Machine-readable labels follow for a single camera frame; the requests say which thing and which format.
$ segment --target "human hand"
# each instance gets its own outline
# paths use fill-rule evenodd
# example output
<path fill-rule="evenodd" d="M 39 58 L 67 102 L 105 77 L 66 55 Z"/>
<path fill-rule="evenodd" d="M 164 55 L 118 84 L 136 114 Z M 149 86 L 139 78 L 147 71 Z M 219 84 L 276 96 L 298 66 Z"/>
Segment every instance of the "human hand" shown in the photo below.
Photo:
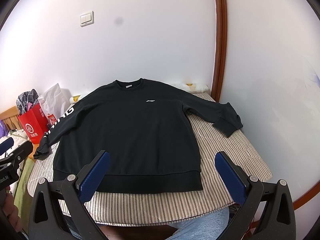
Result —
<path fill-rule="evenodd" d="M 10 224 L 17 232 L 20 232 L 22 230 L 21 218 L 18 216 L 18 208 L 13 204 L 13 196 L 10 193 L 6 193 L 2 209 Z"/>

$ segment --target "striped mattress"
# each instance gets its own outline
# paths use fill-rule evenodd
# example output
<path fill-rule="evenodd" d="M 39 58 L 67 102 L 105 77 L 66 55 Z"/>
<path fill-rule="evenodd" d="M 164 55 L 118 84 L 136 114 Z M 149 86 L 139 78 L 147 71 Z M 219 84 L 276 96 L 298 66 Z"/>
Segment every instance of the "striped mattress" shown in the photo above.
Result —
<path fill-rule="evenodd" d="M 213 101 L 207 93 L 194 94 Z M 187 114 L 199 144 L 201 155 L 202 191 L 119 194 L 96 192 L 85 207 L 93 220 L 114 226 L 150 226 L 184 221 L 202 216 L 233 204 L 233 200 L 214 166 L 215 154 L 225 151 L 231 160 L 241 166 L 248 175 L 256 175 L 267 181 L 272 174 L 257 151 L 240 130 L 226 138 L 211 123 Z M 38 180 L 53 180 L 53 159 L 59 143 L 51 146 L 50 154 L 39 157 L 28 182 L 28 192 L 34 195 Z M 64 201 L 60 200 L 62 212 L 69 215 Z"/>

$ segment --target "sweatshirt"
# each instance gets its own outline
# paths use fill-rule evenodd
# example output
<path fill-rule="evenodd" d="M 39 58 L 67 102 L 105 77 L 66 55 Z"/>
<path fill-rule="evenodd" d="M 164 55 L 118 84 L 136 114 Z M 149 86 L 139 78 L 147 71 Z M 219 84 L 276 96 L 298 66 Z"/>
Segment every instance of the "sweatshirt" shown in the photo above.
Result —
<path fill-rule="evenodd" d="M 242 128 L 229 103 L 198 98 L 170 85 L 139 79 L 97 88 L 71 107 L 40 141 L 34 158 L 60 141 L 53 180 L 77 174 L 105 150 L 110 167 L 97 191 L 161 193 L 202 190 L 199 147 L 186 112 L 229 137 Z"/>

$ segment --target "white light switch panel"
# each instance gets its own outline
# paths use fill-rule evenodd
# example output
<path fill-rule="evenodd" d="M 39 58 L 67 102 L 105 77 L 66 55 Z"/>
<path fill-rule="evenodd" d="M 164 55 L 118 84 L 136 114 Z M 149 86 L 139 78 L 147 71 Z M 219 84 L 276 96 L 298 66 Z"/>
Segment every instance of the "white light switch panel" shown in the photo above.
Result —
<path fill-rule="evenodd" d="M 84 27 L 93 24 L 93 11 L 80 15 L 80 26 Z"/>

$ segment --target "purple fabric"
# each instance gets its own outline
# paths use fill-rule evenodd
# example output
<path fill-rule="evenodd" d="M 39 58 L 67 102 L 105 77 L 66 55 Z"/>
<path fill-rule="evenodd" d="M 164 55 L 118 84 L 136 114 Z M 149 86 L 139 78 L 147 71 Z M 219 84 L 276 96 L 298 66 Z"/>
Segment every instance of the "purple fabric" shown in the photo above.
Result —
<path fill-rule="evenodd" d="M 8 129 L 7 127 L 4 125 L 4 122 L 2 120 L 0 120 L 0 138 L 3 136 L 8 136 Z"/>

